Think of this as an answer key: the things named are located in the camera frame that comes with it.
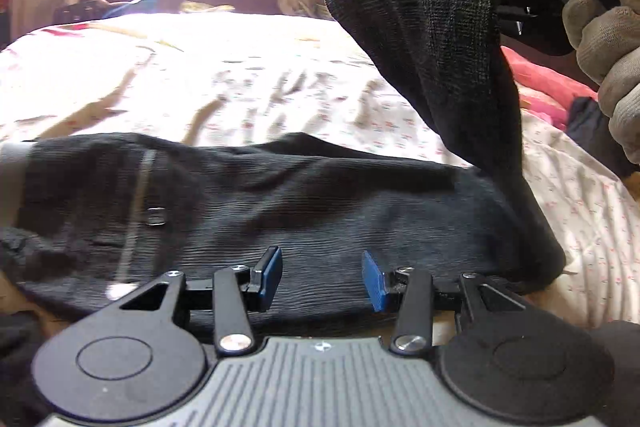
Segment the right white gloved hand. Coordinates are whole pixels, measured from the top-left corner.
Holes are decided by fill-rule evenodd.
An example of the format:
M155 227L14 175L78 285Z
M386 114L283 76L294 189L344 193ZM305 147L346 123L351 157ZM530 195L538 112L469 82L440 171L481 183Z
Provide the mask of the right white gloved hand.
M562 21L579 68L599 86L612 138L639 162L639 0L562 0Z

